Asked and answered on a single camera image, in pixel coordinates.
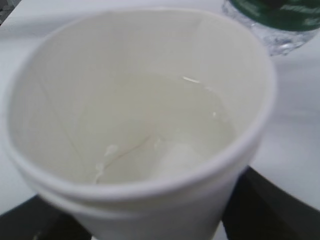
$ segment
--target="clear liquid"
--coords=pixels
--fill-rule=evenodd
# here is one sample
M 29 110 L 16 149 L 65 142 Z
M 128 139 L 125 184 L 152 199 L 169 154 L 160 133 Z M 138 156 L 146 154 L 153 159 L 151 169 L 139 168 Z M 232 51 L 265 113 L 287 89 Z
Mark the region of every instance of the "clear liquid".
M 197 80 L 130 74 L 101 88 L 79 119 L 85 181 L 171 178 L 208 161 L 235 136 L 219 97 Z

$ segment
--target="water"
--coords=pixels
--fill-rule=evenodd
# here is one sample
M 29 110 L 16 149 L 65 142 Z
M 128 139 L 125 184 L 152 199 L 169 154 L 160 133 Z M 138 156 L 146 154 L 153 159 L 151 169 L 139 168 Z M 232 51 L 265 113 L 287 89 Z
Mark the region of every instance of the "water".
M 235 137 L 219 97 L 187 76 L 128 74 L 89 101 L 75 144 L 86 181 L 170 178 L 208 161 Z
M 249 28 L 266 46 L 271 56 L 287 55 L 310 41 L 319 32 L 319 29 L 286 31 L 262 25 L 239 12 L 228 0 L 224 1 L 222 11 Z

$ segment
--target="plastic water bottle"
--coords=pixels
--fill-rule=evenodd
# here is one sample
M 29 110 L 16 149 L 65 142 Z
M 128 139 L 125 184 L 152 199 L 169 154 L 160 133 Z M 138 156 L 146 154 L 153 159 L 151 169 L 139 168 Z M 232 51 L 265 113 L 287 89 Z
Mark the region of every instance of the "plastic water bottle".
M 320 0 L 224 0 L 222 11 L 248 27 L 271 56 L 301 47 L 320 28 Z

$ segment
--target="table surface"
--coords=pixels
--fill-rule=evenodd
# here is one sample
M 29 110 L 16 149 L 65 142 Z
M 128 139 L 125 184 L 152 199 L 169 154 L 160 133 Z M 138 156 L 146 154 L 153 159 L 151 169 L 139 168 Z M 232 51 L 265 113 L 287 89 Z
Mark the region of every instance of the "table surface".
M 114 8 L 165 6 L 218 13 L 221 4 L 221 0 L 22 0 L 0 26 L 0 97 L 17 69 L 44 37 L 66 23 Z M 251 164 L 269 181 L 318 210 L 319 46 L 320 35 L 288 56 L 273 58 L 279 78 L 279 97 L 260 150 Z M 0 166 L 1 214 L 29 199 L 34 192 L 25 185 L 2 150 Z

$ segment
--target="styrofoam cup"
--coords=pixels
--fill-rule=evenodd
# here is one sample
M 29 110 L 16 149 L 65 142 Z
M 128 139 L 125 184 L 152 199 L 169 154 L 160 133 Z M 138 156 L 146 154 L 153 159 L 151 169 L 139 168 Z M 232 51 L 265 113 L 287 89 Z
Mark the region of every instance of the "styrofoam cup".
M 236 139 L 172 179 L 84 184 L 75 123 L 108 76 L 194 76 L 221 97 Z M 3 145 L 29 185 L 99 240 L 209 240 L 259 145 L 276 95 L 263 46 L 239 24 L 192 9 L 108 11 L 51 34 L 12 80 Z

